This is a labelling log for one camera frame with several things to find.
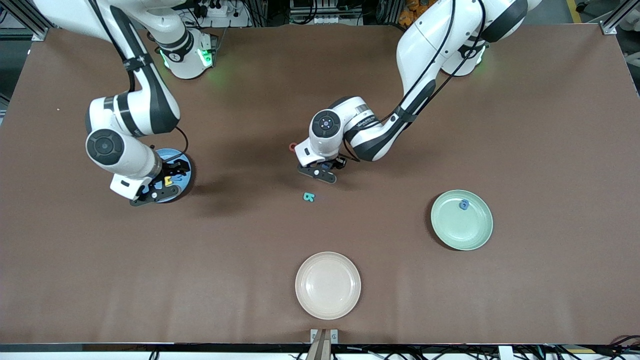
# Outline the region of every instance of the yellow floor stripe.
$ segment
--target yellow floor stripe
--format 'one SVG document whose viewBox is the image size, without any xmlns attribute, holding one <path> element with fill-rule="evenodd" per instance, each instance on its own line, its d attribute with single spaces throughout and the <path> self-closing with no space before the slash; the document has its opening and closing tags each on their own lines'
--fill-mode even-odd
<svg viewBox="0 0 640 360">
<path fill-rule="evenodd" d="M 575 11 L 575 0 L 566 0 L 566 5 L 569 6 L 569 12 L 571 13 L 571 18 L 573 19 L 574 24 L 582 24 L 582 20 L 580 19 L 580 14 Z"/>
</svg>

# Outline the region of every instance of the plate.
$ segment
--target plate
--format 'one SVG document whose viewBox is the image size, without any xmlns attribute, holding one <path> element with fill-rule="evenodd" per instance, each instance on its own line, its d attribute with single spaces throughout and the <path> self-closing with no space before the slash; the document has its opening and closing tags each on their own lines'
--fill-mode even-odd
<svg viewBox="0 0 640 360">
<path fill-rule="evenodd" d="M 322 320 L 347 315 L 360 298 L 360 274 L 346 256 L 319 252 L 302 263 L 296 275 L 296 296 L 302 308 Z"/>
<path fill-rule="evenodd" d="M 493 232 L 493 217 L 480 197 L 466 190 L 440 195 L 431 208 L 431 224 L 436 235 L 457 250 L 476 250 Z"/>
</svg>

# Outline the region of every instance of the white plate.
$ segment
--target white plate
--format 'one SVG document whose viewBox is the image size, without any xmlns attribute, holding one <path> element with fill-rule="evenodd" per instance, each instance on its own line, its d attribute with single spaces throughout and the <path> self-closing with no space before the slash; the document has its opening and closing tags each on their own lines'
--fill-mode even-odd
<svg viewBox="0 0 640 360">
<path fill-rule="evenodd" d="M 322 320 L 347 315 L 360 298 L 360 274 L 344 255 L 319 252 L 300 266 L 296 296 L 302 308 Z"/>
</svg>

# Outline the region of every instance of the plate rim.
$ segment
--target plate rim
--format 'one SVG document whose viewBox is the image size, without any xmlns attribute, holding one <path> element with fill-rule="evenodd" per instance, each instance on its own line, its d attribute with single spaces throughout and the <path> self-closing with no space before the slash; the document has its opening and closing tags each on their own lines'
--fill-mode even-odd
<svg viewBox="0 0 640 360">
<path fill-rule="evenodd" d="M 434 221 L 433 219 L 435 218 L 435 209 L 436 209 L 436 203 L 443 197 L 445 197 L 446 195 L 450 195 L 451 193 L 466 193 L 466 194 L 471 194 L 474 197 L 476 197 L 478 200 L 480 200 L 482 202 L 482 204 L 484 204 L 484 208 L 487 210 L 488 214 L 489 214 L 489 219 L 490 219 L 490 229 L 489 229 L 489 233 L 487 234 L 486 239 L 484 239 L 478 246 L 470 248 L 470 249 L 461 249 L 459 247 L 455 247 L 454 245 L 451 245 L 449 242 L 447 242 L 447 240 L 442 238 L 442 234 L 438 233 L 438 229 L 434 226 Z M 489 239 L 491 238 L 491 235 L 493 234 L 493 214 L 491 212 L 491 209 L 489 208 L 489 205 L 487 205 L 487 203 L 484 201 L 483 198 L 481 198 L 480 196 L 478 196 L 478 194 L 472 193 L 468 190 L 463 190 L 463 189 L 453 189 L 453 190 L 448 190 L 444 193 L 441 193 L 434 201 L 433 201 L 433 205 L 431 206 L 431 227 L 433 228 L 433 231 L 436 233 L 436 236 L 438 237 L 438 239 L 440 239 L 442 242 L 444 242 L 447 246 L 451 247 L 452 249 L 456 249 L 459 251 L 471 251 L 471 250 L 477 250 L 479 248 L 481 248 L 482 246 L 484 246 Z"/>
<path fill-rule="evenodd" d="M 307 308 L 307 306 L 305 306 L 302 301 L 300 301 L 300 297 L 301 294 L 299 293 L 298 289 L 299 286 L 298 284 L 301 283 L 302 279 L 301 279 L 301 271 L 302 269 L 305 267 L 305 265 L 307 265 L 307 263 L 309 261 L 312 261 L 315 258 L 319 258 L 321 256 L 337 256 L 338 258 L 342 258 L 345 259 L 351 266 L 351 269 L 355 271 L 354 275 L 357 279 L 356 281 L 356 287 L 357 287 L 357 291 L 356 291 L 356 300 L 354 301 L 353 305 L 351 305 L 348 309 L 345 310 L 344 314 L 341 314 L 339 316 L 318 316 L 318 314 L 314 314 L 313 311 L 311 311 L 310 309 Z M 362 294 L 362 278 L 360 277 L 360 271 L 358 271 L 358 267 L 353 263 L 353 261 L 351 261 L 349 258 L 347 258 L 345 255 L 342 255 L 338 252 L 334 252 L 334 251 L 321 251 L 318 253 L 315 253 L 311 256 L 309 256 L 306 260 L 304 260 L 304 262 L 302 262 L 302 265 L 300 265 L 300 267 L 298 268 L 298 272 L 296 273 L 296 280 L 294 282 L 294 287 L 296 290 L 296 298 L 298 299 L 298 303 L 300 304 L 300 306 L 311 316 L 313 316 L 314 318 L 318 318 L 320 320 L 336 320 L 339 318 L 342 318 L 343 316 L 348 315 L 351 310 L 353 310 L 354 307 L 356 307 L 356 305 L 358 304 L 358 302 L 360 301 L 360 296 Z"/>
</svg>

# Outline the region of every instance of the black strap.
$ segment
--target black strap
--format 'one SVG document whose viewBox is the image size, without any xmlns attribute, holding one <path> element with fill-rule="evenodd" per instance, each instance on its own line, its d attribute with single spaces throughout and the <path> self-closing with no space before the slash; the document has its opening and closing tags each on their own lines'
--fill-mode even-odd
<svg viewBox="0 0 640 360">
<path fill-rule="evenodd" d="M 134 71 L 140 69 L 141 67 L 145 67 L 153 62 L 154 61 L 151 59 L 151 55 L 145 53 L 138 56 L 137 58 L 126 59 L 122 62 L 122 64 L 124 65 L 124 69 L 126 71 Z"/>
</svg>

